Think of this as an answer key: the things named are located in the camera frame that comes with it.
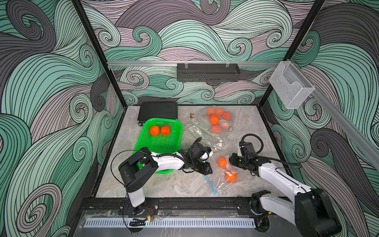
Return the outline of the blue-zip bag of oranges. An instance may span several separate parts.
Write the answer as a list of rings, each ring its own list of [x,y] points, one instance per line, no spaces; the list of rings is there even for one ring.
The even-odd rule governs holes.
[[[228,186],[238,180],[238,172],[231,165],[229,155],[220,156],[215,160],[212,174],[205,175],[206,183],[210,186],[211,194],[222,193]]]

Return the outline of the green-zip bag of oranges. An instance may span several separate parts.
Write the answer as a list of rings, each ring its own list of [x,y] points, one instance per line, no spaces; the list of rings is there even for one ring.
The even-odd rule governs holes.
[[[201,137],[203,145],[221,150],[226,146],[233,127],[234,119],[230,109],[210,106],[200,110],[196,119],[189,120],[186,130],[194,138]]]

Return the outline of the orange fruit taken out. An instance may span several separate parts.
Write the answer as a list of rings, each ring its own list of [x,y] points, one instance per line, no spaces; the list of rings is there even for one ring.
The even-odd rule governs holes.
[[[153,125],[149,129],[149,133],[151,136],[158,136],[160,134],[160,127],[157,125]]]

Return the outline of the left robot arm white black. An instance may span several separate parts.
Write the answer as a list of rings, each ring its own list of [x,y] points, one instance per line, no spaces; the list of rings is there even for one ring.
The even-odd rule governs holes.
[[[179,150],[175,153],[155,153],[147,147],[134,150],[129,158],[118,166],[121,176],[120,183],[126,190],[129,212],[137,214],[146,206],[143,186],[158,171],[182,170],[188,173],[188,169],[207,176],[213,173],[208,159],[213,155],[210,147],[200,143],[197,138],[187,150]]]

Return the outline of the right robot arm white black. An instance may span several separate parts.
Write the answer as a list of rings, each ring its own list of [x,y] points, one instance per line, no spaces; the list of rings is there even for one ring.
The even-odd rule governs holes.
[[[304,237],[331,237],[342,231],[342,225],[331,199],[321,188],[312,188],[281,171],[274,158],[260,156],[244,135],[239,142],[241,154],[233,153],[229,161],[232,166],[250,171],[281,191],[285,198],[273,196],[263,190],[252,194],[250,206],[258,216],[257,223],[265,222],[269,212],[280,216],[297,227]]]

